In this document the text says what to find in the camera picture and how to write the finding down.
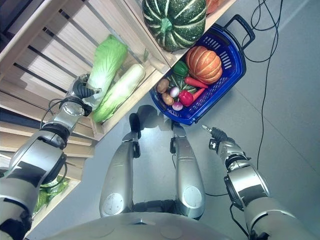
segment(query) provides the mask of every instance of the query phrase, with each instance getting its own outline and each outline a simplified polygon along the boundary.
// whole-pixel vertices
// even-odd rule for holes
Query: lettuce
[[[95,50],[93,68],[88,80],[93,89],[101,88],[100,93],[83,99],[95,110],[105,96],[117,70],[127,57],[128,46],[113,35],[109,35]]]

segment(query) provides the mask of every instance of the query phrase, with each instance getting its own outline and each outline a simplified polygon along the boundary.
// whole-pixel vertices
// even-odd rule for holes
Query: gray floor
[[[279,1],[270,1],[277,15]],[[256,6],[238,0],[219,20],[225,24],[235,13],[247,20]],[[279,46],[271,61],[264,108],[264,138],[259,169],[266,177],[272,195],[294,213],[308,229],[320,237],[320,2],[318,0],[284,1]],[[269,49],[271,34],[258,34],[248,49],[261,59]],[[201,124],[223,129],[256,163],[262,134],[261,105],[266,64],[247,61],[246,75],[200,121],[186,126],[191,146],[197,156],[205,190],[225,193],[225,170],[216,154],[208,149],[210,136]],[[147,94],[133,107],[154,106]],[[42,239],[68,227],[99,218],[99,199],[110,160],[122,137],[129,131],[128,113],[96,146],[95,156],[85,163],[80,185],[59,204],[28,236]],[[156,123],[163,123],[158,117]],[[169,152],[172,133],[149,122],[139,141],[141,157],[134,160],[134,202],[173,199],[175,171]],[[246,237],[232,222],[228,196],[206,198],[201,222],[234,240]],[[244,225],[243,214],[234,210]]]

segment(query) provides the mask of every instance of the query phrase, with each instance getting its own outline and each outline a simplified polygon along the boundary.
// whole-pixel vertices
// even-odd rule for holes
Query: pumpkin
[[[168,52],[190,48],[204,34],[206,0],[143,0],[146,26]]]
[[[186,54],[185,62],[190,75],[204,84],[213,84],[222,75],[220,57],[204,46],[191,48]]]

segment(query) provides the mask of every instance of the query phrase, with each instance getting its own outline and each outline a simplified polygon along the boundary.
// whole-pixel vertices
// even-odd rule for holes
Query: blue basket
[[[241,47],[237,39],[227,30],[232,21],[238,21],[249,35],[249,41]],[[249,24],[240,16],[235,15],[224,27],[214,24],[195,44],[204,46],[215,51],[222,62],[222,76],[201,94],[200,97],[189,107],[184,107],[180,111],[175,111],[162,100],[161,94],[157,93],[156,87],[150,90],[151,97],[155,105],[167,117],[175,122],[191,125],[198,120],[215,105],[220,98],[228,92],[236,82],[246,73],[246,60],[243,50],[255,39],[255,34]]]

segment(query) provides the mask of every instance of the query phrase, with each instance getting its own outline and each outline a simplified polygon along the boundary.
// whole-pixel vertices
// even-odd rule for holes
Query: fake vegetable
[[[198,81],[198,80],[195,80],[194,78],[190,77],[190,76],[187,76],[185,79],[184,79],[184,82],[186,84],[189,84],[191,86],[194,86],[194,87],[199,87],[199,88],[204,88],[204,89],[207,89],[208,86],[205,85],[204,83]]]
[[[197,98],[205,91],[205,88],[201,88],[198,91],[196,91],[193,96],[193,102],[197,100]]]
[[[177,76],[174,73],[167,77],[169,79],[169,88],[178,87],[180,90],[192,90],[196,89],[194,86],[185,83],[185,78]]]
[[[183,107],[184,107],[184,106],[183,106],[182,103],[179,102],[179,101],[175,101],[174,104],[172,105],[172,108],[173,108],[173,110],[175,110],[175,111],[180,111],[180,110],[182,110]]]
[[[206,14],[213,13],[223,0],[206,0]]]
[[[95,50],[93,68],[88,79],[88,84],[94,88],[101,88],[100,93],[84,99],[86,104],[95,110],[106,94],[117,70],[127,57],[128,46],[109,35]]]
[[[186,77],[188,75],[188,67],[183,61],[178,61],[173,66],[173,72],[177,76]]]
[[[133,64],[106,93],[99,107],[93,112],[96,123],[111,118],[117,108],[134,92],[146,71],[140,64]]]
[[[204,46],[194,46],[185,57],[189,73],[204,84],[213,84],[222,75],[220,57]]]
[[[164,103],[167,104],[168,106],[173,105],[175,102],[175,100],[166,92],[162,93],[162,99],[163,99]]]
[[[49,182],[48,184],[42,185],[42,187],[51,187],[57,184],[61,180],[61,178],[61,176],[57,176],[55,180]],[[67,186],[68,180],[64,179],[59,185],[55,187],[41,188],[33,213],[37,213],[43,206],[48,205],[48,203],[54,198],[54,196],[60,194]]]
[[[179,89],[177,86],[174,86],[174,87],[171,88],[171,90],[170,90],[170,96],[171,96],[172,98],[176,98],[176,97],[178,97],[179,92],[180,92],[180,89]]]
[[[206,0],[143,0],[149,31],[168,52],[190,48],[204,33]]]
[[[184,106],[189,107],[193,103],[194,97],[190,92],[183,90],[179,93],[179,101]]]
[[[166,78],[163,78],[159,81],[158,85],[156,86],[156,91],[160,94],[163,94],[167,91],[169,87],[169,80]]]

